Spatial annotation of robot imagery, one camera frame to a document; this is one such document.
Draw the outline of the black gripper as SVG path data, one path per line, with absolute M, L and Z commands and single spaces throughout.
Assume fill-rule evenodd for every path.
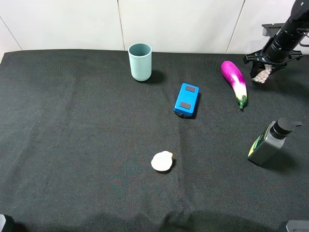
M 300 60 L 303 57 L 301 51 L 295 48 L 301 45 L 301 41 L 309 32 L 308 23 L 284 23 L 279 32 L 272 38 L 269 38 L 263 49 L 255 51 L 244 56 L 245 64 L 252 63 L 250 72 L 251 79 L 254 79 L 264 70 L 264 82 L 271 74 L 284 69 L 287 62 L 294 59 Z

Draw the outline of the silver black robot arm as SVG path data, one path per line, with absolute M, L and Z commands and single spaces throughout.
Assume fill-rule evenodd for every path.
M 265 46 L 258 51 L 245 55 L 245 64 L 251 62 L 251 79 L 263 84 L 268 77 L 287 66 L 287 63 L 303 57 L 301 51 L 295 48 L 309 35 L 309 2 L 296 0 L 291 9 L 291 15 L 285 23 L 263 24 L 263 36 L 269 38 Z

